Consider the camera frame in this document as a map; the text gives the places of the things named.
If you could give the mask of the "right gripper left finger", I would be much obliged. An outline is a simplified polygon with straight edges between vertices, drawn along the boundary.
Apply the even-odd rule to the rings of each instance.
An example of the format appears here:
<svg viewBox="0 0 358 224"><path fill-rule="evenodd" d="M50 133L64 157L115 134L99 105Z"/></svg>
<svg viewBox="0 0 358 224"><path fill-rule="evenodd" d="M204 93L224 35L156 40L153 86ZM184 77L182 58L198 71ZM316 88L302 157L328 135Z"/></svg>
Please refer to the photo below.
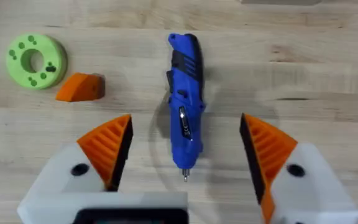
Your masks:
<svg viewBox="0 0 358 224"><path fill-rule="evenodd" d="M113 207L132 137L125 114L59 150L20 202L22 222L74 223L81 210Z"/></svg>

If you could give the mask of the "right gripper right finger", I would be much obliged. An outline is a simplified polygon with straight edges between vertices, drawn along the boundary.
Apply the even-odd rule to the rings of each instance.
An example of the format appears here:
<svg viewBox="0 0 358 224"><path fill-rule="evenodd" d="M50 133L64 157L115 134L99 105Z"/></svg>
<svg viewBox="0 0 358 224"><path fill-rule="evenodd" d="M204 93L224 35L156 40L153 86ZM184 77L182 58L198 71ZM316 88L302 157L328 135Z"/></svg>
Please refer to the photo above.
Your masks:
<svg viewBox="0 0 358 224"><path fill-rule="evenodd" d="M357 223L358 208L316 148L249 114L239 127L264 223Z"/></svg>

